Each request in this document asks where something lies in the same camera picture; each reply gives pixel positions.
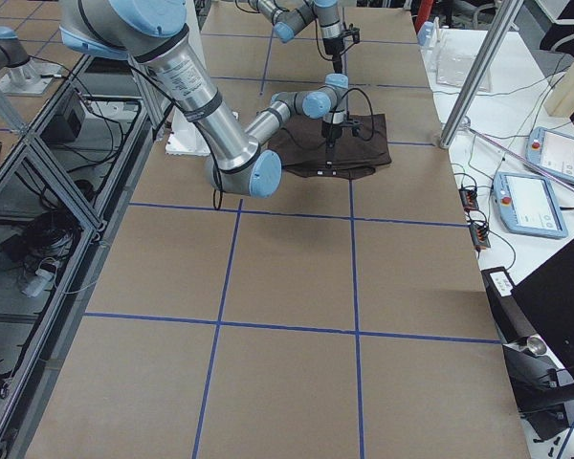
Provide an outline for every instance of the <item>red object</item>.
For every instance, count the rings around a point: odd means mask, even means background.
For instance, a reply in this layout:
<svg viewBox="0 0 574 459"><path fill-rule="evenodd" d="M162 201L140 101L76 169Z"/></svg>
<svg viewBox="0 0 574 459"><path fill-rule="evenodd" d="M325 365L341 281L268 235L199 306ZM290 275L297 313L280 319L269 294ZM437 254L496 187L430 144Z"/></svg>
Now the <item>red object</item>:
<svg viewBox="0 0 574 459"><path fill-rule="evenodd" d="M417 12L417 20L414 22L414 31L419 33L421 27L425 21L430 19L431 7L433 6L433 0L423 0L421 6L419 7L419 12Z"/></svg>

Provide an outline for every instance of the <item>computer monitor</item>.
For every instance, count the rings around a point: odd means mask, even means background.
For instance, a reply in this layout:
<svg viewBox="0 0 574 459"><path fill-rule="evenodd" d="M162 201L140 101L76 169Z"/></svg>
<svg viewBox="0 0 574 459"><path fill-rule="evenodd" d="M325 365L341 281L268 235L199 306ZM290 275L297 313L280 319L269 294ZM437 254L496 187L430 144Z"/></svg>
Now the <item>computer monitor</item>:
<svg viewBox="0 0 574 459"><path fill-rule="evenodd" d="M512 295L574 378L574 239L522 280Z"/></svg>

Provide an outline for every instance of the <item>folded black fabric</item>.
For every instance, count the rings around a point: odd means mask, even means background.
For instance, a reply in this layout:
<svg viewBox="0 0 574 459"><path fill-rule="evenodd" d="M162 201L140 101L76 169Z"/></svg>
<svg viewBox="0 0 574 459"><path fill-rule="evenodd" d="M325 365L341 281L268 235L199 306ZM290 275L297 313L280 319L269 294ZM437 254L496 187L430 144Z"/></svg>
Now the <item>folded black fabric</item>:
<svg viewBox="0 0 574 459"><path fill-rule="evenodd" d="M372 118L352 115L361 124L360 136L370 137ZM283 170L300 177L339 177L359 179L372 175L376 166L390 164L391 157L386 143L386 120L384 114L374 115L374 136L369 142L354 137L350 128L345 128L331 152L332 165L327 165L328 152L321 136L321 120L293 117L287 121L269 141L268 148L274 150L283 163Z"/></svg>

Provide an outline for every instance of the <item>blue joint cap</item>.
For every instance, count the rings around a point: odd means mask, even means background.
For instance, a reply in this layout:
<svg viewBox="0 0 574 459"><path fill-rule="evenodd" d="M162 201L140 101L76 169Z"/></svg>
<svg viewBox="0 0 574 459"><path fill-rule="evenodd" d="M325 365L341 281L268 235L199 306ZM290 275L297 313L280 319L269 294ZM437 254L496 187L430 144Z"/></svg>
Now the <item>blue joint cap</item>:
<svg viewBox="0 0 574 459"><path fill-rule="evenodd" d="M272 196L280 185L282 164L278 155L272 150L265 150L259 155L251 171L249 194L254 198Z"/></svg>
<svg viewBox="0 0 574 459"><path fill-rule="evenodd" d="M302 110L307 117L316 120L329 113L332 108L332 101L329 96L321 91L308 93L302 103Z"/></svg>
<svg viewBox="0 0 574 459"><path fill-rule="evenodd" d="M284 22L277 22L273 27L273 30L275 31L276 36L280 38L280 41L283 43L293 40L294 36L296 36L294 34L294 30Z"/></svg>
<svg viewBox="0 0 574 459"><path fill-rule="evenodd" d="M315 6L319 8L330 8L338 3L338 0L315 0Z"/></svg>
<svg viewBox="0 0 574 459"><path fill-rule="evenodd" d="M173 36L181 31L188 18L185 0L108 1L121 19L149 36Z"/></svg>
<svg viewBox="0 0 574 459"><path fill-rule="evenodd" d="M343 74L328 74L325 77L325 84L336 88L348 89L348 76Z"/></svg>
<svg viewBox="0 0 574 459"><path fill-rule="evenodd" d="M101 43L90 40L87 37L76 35L59 27L61 30L61 41L71 50L78 51L84 55L94 55L113 60L127 60L127 51L110 48Z"/></svg>
<svg viewBox="0 0 574 459"><path fill-rule="evenodd" d="M0 26L0 40L16 40L17 34L10 27Z"/></svg>

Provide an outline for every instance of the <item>black cloth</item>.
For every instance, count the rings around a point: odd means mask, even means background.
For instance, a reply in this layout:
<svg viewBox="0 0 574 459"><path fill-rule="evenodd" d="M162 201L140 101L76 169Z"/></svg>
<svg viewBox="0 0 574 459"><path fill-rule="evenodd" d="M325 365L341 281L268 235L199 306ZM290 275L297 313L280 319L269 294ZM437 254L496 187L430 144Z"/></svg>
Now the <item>black cloth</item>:
<svg viewBox="0 0 574 459"><path fill-rule="evenodd" d="M357 115L351 118L361 123L360 135L367 139L372 132L372 118ZM365 142L354 137L350 128L344 128L342 136L336 141L331 167L327 166L328 152L321 136L321 120L291 118L272 137L268 147L278 154L284 170L300 177L359 179L372 175L377 166L391 163L385 115L374 115L374 131L370 142Z"/></svg>
<svg viewBox="0 0 574 459"><path fill-rule="evenodd" d="M558 19L574 19L574 0L571 0L563 9ZM559 26L553 24L540 43L541 50L550 50L551 47L565 36L574 33L574 26ZM574 40L563 43L557 51L574 56Z"/></svg>

